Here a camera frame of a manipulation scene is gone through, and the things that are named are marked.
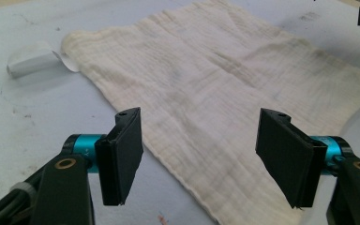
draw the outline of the white cloth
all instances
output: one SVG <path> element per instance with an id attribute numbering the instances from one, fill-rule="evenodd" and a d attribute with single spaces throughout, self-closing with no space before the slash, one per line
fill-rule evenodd
<path id="1" fill-rule="evenodd" d="M 255 153 L 260 108 L 337 135 L 360 108 L 360 69 L 226 1 L 165 10 L 63 40 L 118 111 L 142 108 L 143 141 L 220 224 L 297 224 Z"/>

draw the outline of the cable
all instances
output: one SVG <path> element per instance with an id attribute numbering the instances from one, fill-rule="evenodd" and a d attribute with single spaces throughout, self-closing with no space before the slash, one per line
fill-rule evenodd
<path id="1" fill-rule="evenodd" d="M 42 176 L 44 166 L 34 172 L 30 177 L 28 177 L 24 182 L 29 183 L 31 186 L 34 187 L 36 191 L 38 191 L 39 181 Z M 20 189 L 13 189 L 11 190 L 4 198 L 0 200 L 0 219 L 1 218 L 9 218 L 8 213 L 11 213 L 11 217 L 18 213 L 18 211 L 13 211 L 12 209 L 16 209 L 16 205 L 26 204 L 29 203 L 29 198 L 24 198 L 23 196 L 27 197 L 27 194 L 23 190 Z"/>
<path id="2" fill-rule="evenodd" d="M 28 194 L 28 198 L 30 199 L 30 206 L 33 207 L 35 200 L 37 198 L 37 191 L 34 189 L 34 187 L 26 182 L 19 182 L 16 185 L 14 185 L 13 187 L 11 187 L 11 190 L 14 189 L 19 189 L 24 191 L 25 193 Z"/>
<path id="3" fill-rule="evenodd" d="M 20 192 L 12 202 L 0 211 L 0 224 L 7 224 L 8 220 L 26 205 L 27 199 L 27 194 Z"/>

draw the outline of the gray work surface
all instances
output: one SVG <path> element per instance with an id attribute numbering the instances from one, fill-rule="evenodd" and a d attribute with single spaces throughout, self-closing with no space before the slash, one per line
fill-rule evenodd
<path id="1" fill-rule="evenodd" d="M 59 51 L 62 38 L 71 31 L 130 25 L 162 9 L 191 2 L 35 0 L 0 7 L 0 199 L 53 158 L 69 135 L 109 132 L 116 113 L 82 74 L 57 66 L 14 80 L 7 73 L 8 56 L 39 40 Z M 360 68 L 357 8 L 336 0 L 233 2 Z M 360 111 L 341 136 L 360 157 Z M 103 206 L 98 176 L 91 174 L 89 181 L 97 224 L 215 224 L 147 150 L 126 205 Z M 306 209 L 302 224 L 326 224 L 335 182 L 333 177 L 322 177 L 314 207 Z"/>

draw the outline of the blue anodized part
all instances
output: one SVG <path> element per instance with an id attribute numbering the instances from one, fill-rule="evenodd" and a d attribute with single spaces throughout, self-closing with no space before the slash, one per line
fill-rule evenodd
<path id="1" fill-rule="evenodd" d="M 98 173 L 98 163 L 96 160 L 95 142 L 103 136 L 102 134 L 81 134 L 74 144 L 73 154 L 81 154 L 91 163 L 87 171 L 89 173 Z"/>
<path id="2" fill-rule="evenodd" d="M 333 160 L 333 158 L 342 156 L 340 146 L 335 141 L 335 139 L 329 136 L 309 136 L 309 137 L 314 140 L 320 141 L 328 146 L 325 156 L 325 165 L 328 167 L 335 165 L 336 163 Z M 328 175 L 330 174 L 330 172 L 327 170 L 323 170 L 321 174 Z"/>

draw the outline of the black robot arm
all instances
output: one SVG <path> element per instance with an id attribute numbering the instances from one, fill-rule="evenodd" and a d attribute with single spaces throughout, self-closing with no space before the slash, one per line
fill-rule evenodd
<path id="1" fill-rule="evenodd" d="M 261 109 L 256 153 L 291 207 L 312 207 L 321 174 L 336 176 L 328 223 L 360 225 L 360 158 L 345 140 L 309 137 L 289 115 Z"/>
<path id="2" fill-rule="evenodd" d="M 143 154 L 140 108 L 115 116 L 108 135 L 71 135 L 60 154 L 0 201 L 0 224 L 95 224 L 88 173 L 105 205 L 124 204 Z"/>

